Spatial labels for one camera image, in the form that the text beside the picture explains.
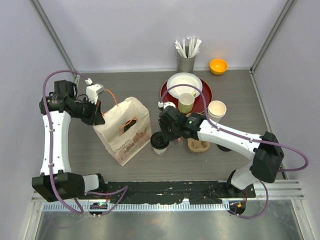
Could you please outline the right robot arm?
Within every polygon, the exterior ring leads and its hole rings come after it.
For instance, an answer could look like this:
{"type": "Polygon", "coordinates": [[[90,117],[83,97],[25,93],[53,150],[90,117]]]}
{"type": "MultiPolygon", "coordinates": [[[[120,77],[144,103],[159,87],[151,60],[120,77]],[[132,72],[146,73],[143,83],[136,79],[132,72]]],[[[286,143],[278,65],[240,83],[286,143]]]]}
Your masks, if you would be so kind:
{"type": "Polygon", "coordinates": [[[242,132],[199,113],[186,116],[173,106],[159,113],[158,123],[165,141],[183,137],[210,142],[248,158],[250,164],[232,171],[225,184],[226,193],[233,198],[258,181],[273,183],[285,156],[271,132],[264,135],[242,132]]]}

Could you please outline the black cup lid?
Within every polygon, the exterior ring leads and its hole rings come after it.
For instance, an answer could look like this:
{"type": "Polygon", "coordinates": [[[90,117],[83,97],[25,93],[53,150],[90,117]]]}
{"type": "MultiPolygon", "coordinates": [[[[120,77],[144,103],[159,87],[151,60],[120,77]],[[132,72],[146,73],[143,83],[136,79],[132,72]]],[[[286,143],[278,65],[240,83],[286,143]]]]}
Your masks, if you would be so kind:
{"type": "Polygon", "coordinates": [[[152,134],[150,144],[154,149],[163,150],[169,146],[170,141],[166,140],[161,131],[152,134]]]}
{"type": "Polygon", "coordinates": [[[123,127],[123,132],[125,133],[128,131],[133,125],[137,123],[136,119],[129,120],[123,127]]]}

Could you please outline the paper takeout bag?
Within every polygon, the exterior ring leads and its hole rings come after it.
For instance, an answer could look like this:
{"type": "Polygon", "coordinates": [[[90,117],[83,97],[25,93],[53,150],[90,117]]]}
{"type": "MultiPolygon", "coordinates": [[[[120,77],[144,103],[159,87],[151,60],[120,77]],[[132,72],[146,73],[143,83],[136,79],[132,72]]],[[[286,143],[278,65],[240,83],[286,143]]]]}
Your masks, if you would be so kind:
{"type": "Polygon", "coordinates": [[[116,102],[103,113],[105,124],[93,127],[108,153],[123,167],[144,146],[152,135],[149,110],[135,97],[116,102]],[[129,130],[123,132],[125,124],[136,119],[129,130]]]}

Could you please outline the stack of white paper cups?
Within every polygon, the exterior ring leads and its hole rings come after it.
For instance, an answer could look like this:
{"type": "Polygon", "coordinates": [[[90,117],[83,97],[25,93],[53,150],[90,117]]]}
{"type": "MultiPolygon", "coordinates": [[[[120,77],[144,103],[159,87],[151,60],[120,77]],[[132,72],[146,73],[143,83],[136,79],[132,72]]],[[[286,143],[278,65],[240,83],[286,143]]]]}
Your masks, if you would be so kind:
{"type": "Polygon", "coordinates": [[[208,117],[217,123],[225,116],[226,112],[226,105],[219,100],[211,101],[207,107],[208,117]]]}

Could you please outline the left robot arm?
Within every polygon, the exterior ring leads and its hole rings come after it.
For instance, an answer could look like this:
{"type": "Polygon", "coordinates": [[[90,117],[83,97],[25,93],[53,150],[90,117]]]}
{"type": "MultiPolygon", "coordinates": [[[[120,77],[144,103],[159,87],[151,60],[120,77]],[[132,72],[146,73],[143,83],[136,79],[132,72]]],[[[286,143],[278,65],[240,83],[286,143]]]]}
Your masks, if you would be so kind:
{"type": "Polygon", "coordinates": [[[54,91],[40,101],[45,129],[44,157],[40,175],[32,178],[31,185],[47,202],[57,201],[56,193],[63,200],[80,198],[87,192],[97,200],[106,195],[102,175],[73,173],[68,154],[72,118],[80,119],[88,126],[105,124],[98,99],[103,91],[103,85],[90,83],[80,100],[76,83],[59,80],[54,83],[54,91]]]}

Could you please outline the black cup lids stack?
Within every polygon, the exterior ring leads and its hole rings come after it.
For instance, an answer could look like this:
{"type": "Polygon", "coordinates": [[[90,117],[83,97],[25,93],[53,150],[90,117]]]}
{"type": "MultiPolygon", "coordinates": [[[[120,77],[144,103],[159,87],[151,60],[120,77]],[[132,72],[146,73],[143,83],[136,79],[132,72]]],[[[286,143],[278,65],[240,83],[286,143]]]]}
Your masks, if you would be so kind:
{"type": "Polygon", "coordinates": [[[223,152],[230,152],[231,151],[231,149],[224,147],[222,145],[219,145],[219,144],[217,144],[217,147],[223,152]]]}

